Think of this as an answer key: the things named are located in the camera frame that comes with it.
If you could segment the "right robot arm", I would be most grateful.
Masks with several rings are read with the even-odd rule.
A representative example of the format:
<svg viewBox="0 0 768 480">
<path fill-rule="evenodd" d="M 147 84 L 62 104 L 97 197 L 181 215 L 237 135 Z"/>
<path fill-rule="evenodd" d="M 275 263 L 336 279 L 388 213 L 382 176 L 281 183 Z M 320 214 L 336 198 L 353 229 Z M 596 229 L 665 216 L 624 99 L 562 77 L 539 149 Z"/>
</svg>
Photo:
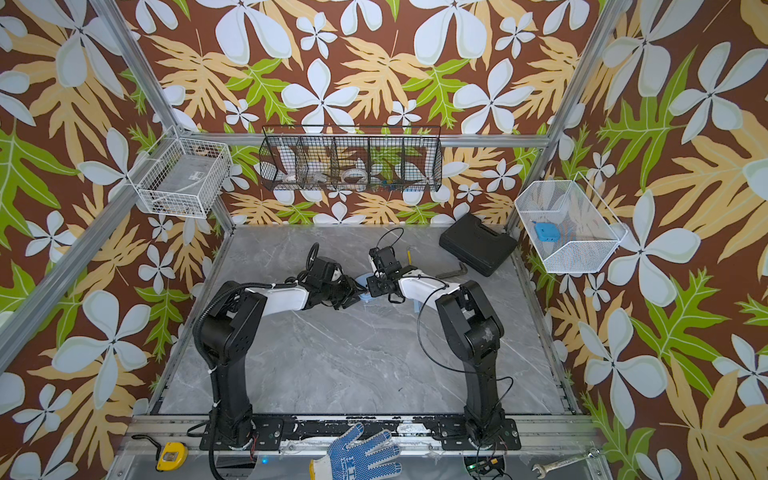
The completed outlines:
<svg viewBox="0 0 768 480">
<path fill-rule="evenodd" d="M 477 446 L 491 444 L 505 420 L 496 373 L 504 327 L 483 289 L 475 281 L 450 283 L 402 265 L 392 246 L 371 248 L 369 258 L 373 273 L 366 282 L 371 296 L 394 295 L 437 312 L 446 343 L 463 363 L 462 368 L 444 368 L 465 376 L 468 437 Z"/>
</svg>

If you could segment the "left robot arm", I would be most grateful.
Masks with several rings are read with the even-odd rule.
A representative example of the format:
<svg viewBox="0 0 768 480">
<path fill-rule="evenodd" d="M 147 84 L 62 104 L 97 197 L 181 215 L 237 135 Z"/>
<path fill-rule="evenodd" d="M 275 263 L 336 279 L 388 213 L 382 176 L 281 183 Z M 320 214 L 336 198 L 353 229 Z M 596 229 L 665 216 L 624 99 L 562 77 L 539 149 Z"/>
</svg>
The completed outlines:
<svg viewBox="0 0 768 480">
<path fill-rule="evenodd" d="M 281 283 L 227 281 L 221 285 L 193 325 L 195 348 L 208 367 L 212 389 L 201 446 L 210 451 L 243 450 L 254 441 L 245 357 L 263 317 L 315 306 L 345 309 L 364 292 L 338 262 L 325 257 Z"/>
</svg>

